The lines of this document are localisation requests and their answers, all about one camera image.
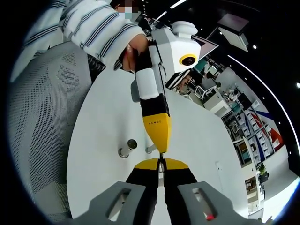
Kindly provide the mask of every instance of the hand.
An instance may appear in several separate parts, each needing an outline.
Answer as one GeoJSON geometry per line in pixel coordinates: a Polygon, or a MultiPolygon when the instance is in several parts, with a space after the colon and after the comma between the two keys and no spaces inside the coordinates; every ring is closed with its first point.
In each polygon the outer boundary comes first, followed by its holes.
{"type": "Polygon", "coordinates": [[[125,71],[135,71],[135,51],[138,55],[148,48],[148,40],[145,35],[136,35],[127,45],[123,57],[123,69],[125,71]]]}

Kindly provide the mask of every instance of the striped shirt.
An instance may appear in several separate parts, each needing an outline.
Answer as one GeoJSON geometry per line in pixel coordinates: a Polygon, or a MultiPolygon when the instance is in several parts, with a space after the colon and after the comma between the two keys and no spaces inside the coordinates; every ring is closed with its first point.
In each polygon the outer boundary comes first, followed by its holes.
{"type": "Polygon", "coordinates": [[[49,49],[58,28],[86,53],[113,69],[121,66],[118,58],[128,43],[144,34],[137,24],[124,19],[105,1],[53,0],[28,32],[11,82],[33,58],[49,49]]]}

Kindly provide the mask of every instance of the cylindrical post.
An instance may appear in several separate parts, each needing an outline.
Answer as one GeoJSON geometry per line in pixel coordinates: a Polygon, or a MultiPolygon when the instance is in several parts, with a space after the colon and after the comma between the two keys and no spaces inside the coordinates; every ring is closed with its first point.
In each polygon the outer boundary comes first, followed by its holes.
{"type": "Polygon", "coordinates": [[[121,158],[127,158],[129,154],[136,149],[137,142],[134,139],[130,139],[127,141],[127,144],[118,150],[119,156],[121,158]]]}
{"type": "Polygon", "coordinates": [[[146,153],[151,154],[156,148],[156,146],[153,144],[150,147],[146,148],[146,153]]]}

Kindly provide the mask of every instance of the red marking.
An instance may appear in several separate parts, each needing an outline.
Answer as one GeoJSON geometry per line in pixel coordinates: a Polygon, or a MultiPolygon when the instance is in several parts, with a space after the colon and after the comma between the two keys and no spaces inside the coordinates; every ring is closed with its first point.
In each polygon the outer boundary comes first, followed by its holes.
{"type": "Polygon", "coordinates": [[[206,220],[207,220],[207,221],[211,221],[211,220],[213,220],[213,219],[215,219],[215,217],[214,217],[214,215],[212,215],[212,214],[209,214],[209,215],[207,215],[207,217],[206,217],[206,220]]]}

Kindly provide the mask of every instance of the black ceiling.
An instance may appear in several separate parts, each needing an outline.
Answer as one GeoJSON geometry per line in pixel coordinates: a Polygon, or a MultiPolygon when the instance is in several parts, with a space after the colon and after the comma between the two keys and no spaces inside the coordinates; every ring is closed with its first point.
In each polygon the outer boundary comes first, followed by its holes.
{"type": "Polygon", "coordinates": [[[298,12],[289,3],[261,0],[187,0],[174,9],[170,6],[178,0],[140,0],[141,9],[153,18],[167,13],[159,20],[172,24],[174,21],[192,22],[198,36],[206,38],[217,26],[217,22],[231,13],[249,20],[245,36],[249,42],[245,52],[228,43],[223,35],[214,32],[210,40],[219,44],[212,58],[229,66],[260,97],[271,113],[284,138],[289,154],[290,169],[300,175],[299,152],[290,123],[270,92],[246,69],[227,57],[231,55],[258,75],[273,91],[287,111],[297,136],[300,136],[300,82],[297,21],[298,12]]]}

